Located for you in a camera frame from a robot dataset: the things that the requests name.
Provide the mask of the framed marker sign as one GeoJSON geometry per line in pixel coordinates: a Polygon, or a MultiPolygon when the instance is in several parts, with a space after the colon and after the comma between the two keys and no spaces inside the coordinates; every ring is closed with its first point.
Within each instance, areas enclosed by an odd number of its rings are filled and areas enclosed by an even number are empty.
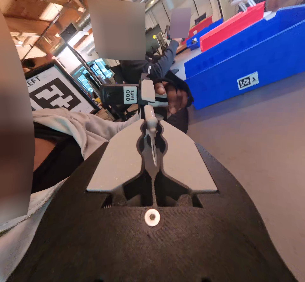
{"type": "Polygon", "coordinates": [[[66,108],[96,114],[98,105],[71,75],[52,60],[25,73],[32,110],[66,108]]]}

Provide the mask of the blue bin white tag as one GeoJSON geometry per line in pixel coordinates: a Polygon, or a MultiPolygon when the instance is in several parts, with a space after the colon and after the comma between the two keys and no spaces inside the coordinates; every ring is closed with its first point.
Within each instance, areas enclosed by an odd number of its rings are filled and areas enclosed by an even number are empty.
{"type": "Polygon", "coordinates": [[[305,70],[305,6],[269,12],[255,24],[185,62],[200,110],[305,70]]]}

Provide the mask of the grey air vent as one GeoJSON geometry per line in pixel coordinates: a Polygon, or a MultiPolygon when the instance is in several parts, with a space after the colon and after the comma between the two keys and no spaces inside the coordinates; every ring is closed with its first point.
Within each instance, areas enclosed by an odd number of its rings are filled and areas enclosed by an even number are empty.
{"type": "Polygon", "coordinates": [[[70,23],[61,33],[61,38],[68,42],[76,33],[78,32],[78,29],[74,25],[74,23],[70,23]]]}

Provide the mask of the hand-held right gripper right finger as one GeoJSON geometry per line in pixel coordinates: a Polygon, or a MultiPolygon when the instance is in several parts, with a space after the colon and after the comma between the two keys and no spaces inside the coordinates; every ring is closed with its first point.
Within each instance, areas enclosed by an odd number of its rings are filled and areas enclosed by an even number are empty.
{"type": "Polygon", "coordinates": [[[185,133],[160,121],[159,172],[155,177],[158,206],[174,206],[182,195],[191,201],[198,194],[212,194],[218,188],[196,146],[185,133]]]}

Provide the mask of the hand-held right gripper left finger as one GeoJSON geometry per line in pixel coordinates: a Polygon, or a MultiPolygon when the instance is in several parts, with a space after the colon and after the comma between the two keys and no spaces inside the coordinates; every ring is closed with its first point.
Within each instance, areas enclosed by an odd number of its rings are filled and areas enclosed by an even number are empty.
{"type": "Polygon", "coordinates": [[[153,205],[152,180],[144,165],[146,122],[132,123],[117,133],[105,147],[87,192],[139,199],[140,206],[153,205]]]}

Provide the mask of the red plastic bin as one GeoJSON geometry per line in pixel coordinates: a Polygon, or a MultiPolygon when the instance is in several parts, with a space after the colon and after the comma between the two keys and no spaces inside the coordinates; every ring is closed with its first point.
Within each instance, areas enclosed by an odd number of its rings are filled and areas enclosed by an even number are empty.
{"type": "Polygon", "coordinates": [[[200,50],[205,52],[217,44],[229,39],[242,30],[255,24],[264,16],[265,1],[249,6],[219,26],[200,37],[200,50]]]}
{"type": "Polygon", "coordinates": [[[208,27],[212,23],[213,23],[212,16],[205,18],[204,20],[202,20],[201,22],[199,22],[189,30],[189,38],[193,37],[195,34],[200,32],[204,28],[208,27]]]}

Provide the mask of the blue plastic bin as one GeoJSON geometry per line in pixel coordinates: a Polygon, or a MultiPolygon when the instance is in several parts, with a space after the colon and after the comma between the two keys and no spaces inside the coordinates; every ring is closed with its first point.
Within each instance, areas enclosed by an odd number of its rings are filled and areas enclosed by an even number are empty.
{"type": "Polygon", "coordinates": [[[193,35],[186,41],[186,47],[191,51],[200,48],[200,38],[211,30],[213,30],[214,28],[218,27],[222,23],[223,18],[211,23],[200,31],[194,30],[193,35]]]}

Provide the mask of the person's left forearm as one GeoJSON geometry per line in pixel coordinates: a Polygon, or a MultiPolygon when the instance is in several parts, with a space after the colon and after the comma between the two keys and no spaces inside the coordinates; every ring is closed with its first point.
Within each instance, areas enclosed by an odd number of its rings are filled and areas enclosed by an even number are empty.
{"type": "Polygon", "coordinates": [[[34,122],[72,136],[81,148],[84,160],[103,143],[140,119],[140,115],[136,114],[127,121],[113,122],[90,113],[71,112],[66,108],[40,109],[33,111],[32,115],[34,122]]]}

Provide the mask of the grey desk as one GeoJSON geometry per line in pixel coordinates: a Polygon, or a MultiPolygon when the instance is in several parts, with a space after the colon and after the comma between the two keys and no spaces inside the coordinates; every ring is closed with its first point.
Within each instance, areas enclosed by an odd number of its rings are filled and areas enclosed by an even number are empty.
{"type": "Polygon", "coordinates": [[[196,110],[188,135],[247,191],[298,281],[305,280],[304,73],[196,110]]]}

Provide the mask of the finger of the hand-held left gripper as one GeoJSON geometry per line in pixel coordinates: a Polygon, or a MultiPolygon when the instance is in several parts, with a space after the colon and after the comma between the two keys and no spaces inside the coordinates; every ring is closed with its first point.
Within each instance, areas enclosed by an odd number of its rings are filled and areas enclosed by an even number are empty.
{"type": "Polygon", "coordinates": [[[155,102],[155,87],[154,83],[150,79],[144,79],[141,81],[141,100],[154,103],[155,102]]]}

